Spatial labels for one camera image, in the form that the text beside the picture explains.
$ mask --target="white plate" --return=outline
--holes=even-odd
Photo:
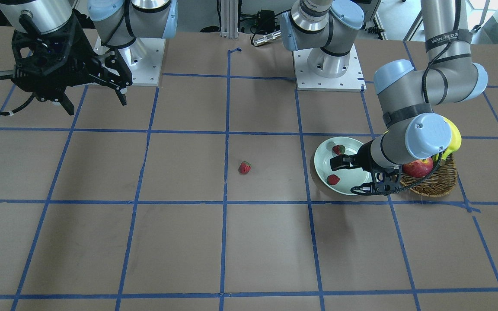
[[[356,195],[351,193],[351,188],[354,186],[360,186],[363,183],[368,183],[372,181],[372,176],[367,171],[362,169],[340,169],[337,171],[332,171],[330,168],[330,159],[337,156],[332,151],[335,145],[342,144],[345,146],[345,154],[351,156],[356,154],[358,148],[360,148],[363,143],[350,137],[333,137],[325,142],[321,143],[314,153],[314,168],[320,180],[328,186],[333,191],[336,191],[345,195]],[[328,176],[337,175],[340,181],[336,185],[328,185]]]

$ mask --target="brown basket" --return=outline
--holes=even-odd
[[[419,181],[420,178],[410,177],[402,174],[401,185],[406,187],[411,183]],[[445,161],[445,165],[440,166],[429,179],[426,179],[419,185],[409,189],[413,193],[425,197],[443,197],[449,194],[458,183],[458,172],[455,166],[453,155],[450,154]]]

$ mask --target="red apple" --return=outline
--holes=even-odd
[[[431,158],[418,159],[403,165],[403,172],[411,177],[422,178],[428,175],[433,169],[433,160]]]

